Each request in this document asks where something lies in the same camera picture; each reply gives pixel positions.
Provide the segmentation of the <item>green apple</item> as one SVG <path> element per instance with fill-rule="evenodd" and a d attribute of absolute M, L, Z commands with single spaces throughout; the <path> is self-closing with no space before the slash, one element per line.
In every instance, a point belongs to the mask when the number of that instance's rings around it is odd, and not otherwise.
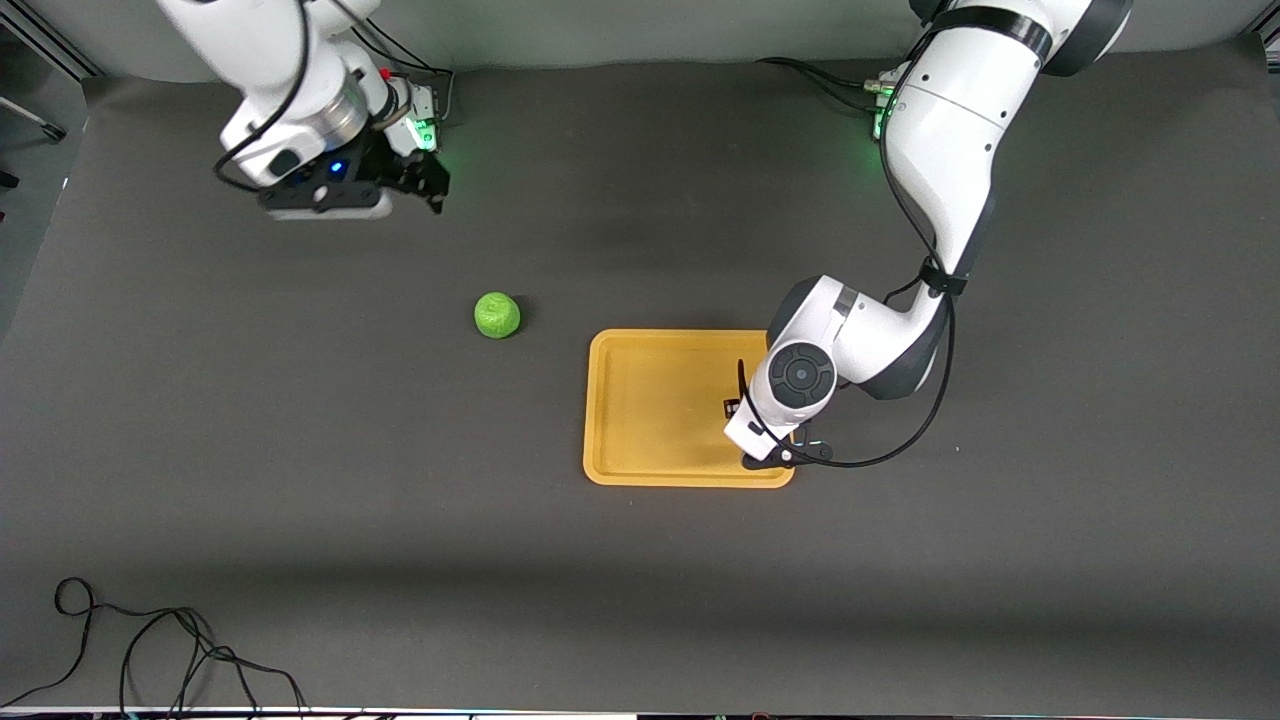
<path fill-rule="evenodd" d="M 474 306 L 476 329 L 490 340 L 511 337 L 522 324 L 522 313 L 513 297 L 503 292 L 488 292 Z"/>

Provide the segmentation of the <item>yellow plastic tray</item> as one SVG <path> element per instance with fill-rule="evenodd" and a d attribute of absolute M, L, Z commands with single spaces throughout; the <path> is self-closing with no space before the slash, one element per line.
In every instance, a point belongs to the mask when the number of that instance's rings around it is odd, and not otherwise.
<path fill-rule="evenodd" d="M 791 469 L 748 470 L 724 436 L 737 365 L 764 331 L 605 329 L 590 345 L 582 469 L 598 486 L 776 489 Z"/>

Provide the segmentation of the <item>metal frame bar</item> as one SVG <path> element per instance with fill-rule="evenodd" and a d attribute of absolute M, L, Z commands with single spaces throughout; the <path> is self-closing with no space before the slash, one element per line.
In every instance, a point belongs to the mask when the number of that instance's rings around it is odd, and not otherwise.
<path fill-rule="evenodd" d="M 9 97 L 0 95 L 0 108 L 4 108 L 9 113 L 37 126 L 46 138 L 51 140 L 54 143 L 60 143 L 65 137 L 67 132 L 50 120 L 35 114 L 33 111 L 23 108 L 20 104 L 13 102 Z"/>
<path fill-rule="evenodd" d="M 84 55 L 69 38 L 54 29 L 46 20 L 0 9 L 0 26 L 31 47 L 51 67 L 59 69 L 76 82 L 105 77 L 105 70 Z"/>

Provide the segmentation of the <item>dark grey table mat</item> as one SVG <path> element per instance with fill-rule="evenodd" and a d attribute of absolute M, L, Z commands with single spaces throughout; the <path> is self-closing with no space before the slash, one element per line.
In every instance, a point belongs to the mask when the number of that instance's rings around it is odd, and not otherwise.
<path fill-rule="evenodd" d="M 1280 120 L 1260 41 L 1036 85 L 945 405 L 781 489 L 593 484 L 591 338 L 923 249 L 774 67 L 474 72 L 445 210 L 271 222 L 236 94 L 100 79 L 0 345 L 0 702 L 65 577 L 329 706 L 1280 716 Z M 513 297 L 518 332 L 474 306 Z"/>

